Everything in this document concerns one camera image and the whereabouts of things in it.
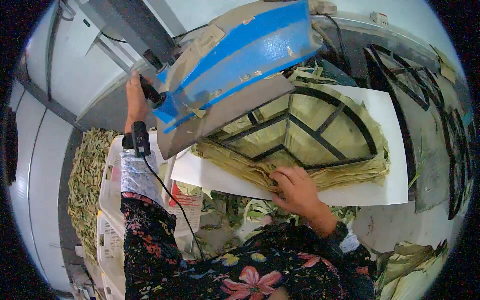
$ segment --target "white paper sheet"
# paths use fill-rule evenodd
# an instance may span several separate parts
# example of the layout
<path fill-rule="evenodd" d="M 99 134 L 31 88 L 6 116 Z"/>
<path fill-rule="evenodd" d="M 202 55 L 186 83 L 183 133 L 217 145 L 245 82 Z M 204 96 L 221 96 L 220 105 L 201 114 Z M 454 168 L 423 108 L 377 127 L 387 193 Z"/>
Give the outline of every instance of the white paper sheet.
<path fill-rule="evenodd" d="M 391 165 L 390 174 L 385 178 L 383 186 L 366 182 L 330 189 L 318 194 L 320 200 L 327 205 L 341 206 L 406 203 L 408 201 L 407 159 L 402 132 L 390 95 L 358 87 L 327 86 L 352 98 L 357 104 L 365 103 L 371 117 L 381 125 L 382 132 L 388 141 Z M 189 149 L 178 154 L 171 178 L 215 191 L 250 198 L 272 199 L 269 192 L 229 174 L 207 159 L 194 156 Z"/>

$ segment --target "dried leaf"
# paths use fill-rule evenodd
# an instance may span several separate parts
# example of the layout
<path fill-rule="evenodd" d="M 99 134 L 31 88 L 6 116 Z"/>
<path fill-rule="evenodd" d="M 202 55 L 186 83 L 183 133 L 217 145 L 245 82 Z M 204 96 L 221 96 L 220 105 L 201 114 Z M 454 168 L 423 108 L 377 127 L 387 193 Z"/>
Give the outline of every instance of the dried leaf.
<path fill-rule="evenodd" d="M 75 151 L 68 187 L 67 212 L 82 242 L 87 258 L 96 258 L 96 215 L 105 161 L 115 136 L 120 133 L 101 129 L 83 133 L 82 144 Z"/>

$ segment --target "shirt cuff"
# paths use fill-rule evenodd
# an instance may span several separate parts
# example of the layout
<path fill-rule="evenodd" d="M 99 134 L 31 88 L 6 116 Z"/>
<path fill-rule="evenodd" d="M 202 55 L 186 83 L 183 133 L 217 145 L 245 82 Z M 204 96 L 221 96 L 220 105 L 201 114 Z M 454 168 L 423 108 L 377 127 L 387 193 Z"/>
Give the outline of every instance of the shirt cuff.
<path fill-rule="evenodd" d="M 340 243 L 340 249 L 346 254 L 356 250 L 359 246 L 360 242 L 357 240 L 357 235 L 349 229 L 347 237 Z"/>
<path fill-rule="evenodd" d="M 157 202 L 160 206 L 163 201 L 158 191 L 158 179 L 150 172 L 143 157 L 136 157 L 134 150 L 120 153 L 121 157 L 121 192 L 132 192 Z M 158 174 L 155 153 L 146 156 L 152 170 Z"/>

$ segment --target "woman's left hand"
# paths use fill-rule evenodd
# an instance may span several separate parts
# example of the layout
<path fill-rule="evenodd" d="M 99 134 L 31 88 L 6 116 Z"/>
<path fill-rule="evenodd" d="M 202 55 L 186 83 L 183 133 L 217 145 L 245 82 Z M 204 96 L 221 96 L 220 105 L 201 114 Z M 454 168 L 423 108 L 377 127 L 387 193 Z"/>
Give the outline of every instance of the woman's left hand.
<path fill-rule="evenodd" d="M 127 101 L 128 101 L 128 117 L 125 124 L 125 133 L 132 132 L 132 125 L 137 121 L 145 122 L 150 108 L 145 94 L 140 85 L 140 74 L 133 71 L 130 80 L 127 82 Z"/>

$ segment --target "white plastic crate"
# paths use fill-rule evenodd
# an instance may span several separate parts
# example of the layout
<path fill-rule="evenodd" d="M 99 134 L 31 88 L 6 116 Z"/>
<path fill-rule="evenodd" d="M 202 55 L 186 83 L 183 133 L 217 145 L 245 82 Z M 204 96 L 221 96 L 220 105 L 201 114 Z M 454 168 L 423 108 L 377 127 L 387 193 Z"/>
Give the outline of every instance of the white plastic crate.
<path fill-rule="evenodd" d="M 125 295 L 117 294 L 117 290 L 113 286 L 112 281 L 105 275 L 105 273 L 102 273 L 102 281 L 107 300 L 125 300 Z"/>
<path fill-rule="evenodd" d="M 111 219 L 101 210 L 96 223 L 97 259 L 104 273 L 105 293 L 113 299 L 125 300 L 125 271 L 123 270 L 125 255 L 123 239 L 111 225 Z"/>
<path fill-rule="evenodd" d="M 167 163 L 160 153 L 157 143 L 157 132 L 149 132 L 150 149 L 155 152 L 158 166 Z M 112 226 L 115 231 L 123 239 L 125 236 L 125 220 L 120 211 L 120 189 L 121 189 L 121 161 L 120 152 L 123 151 L 122 146 L 123 135 L 117 136 L 110 147 L 105 168 L 103 170 L 102 185 L 100 187 L 99 203 L 100 208 L 112 220 Z"/>

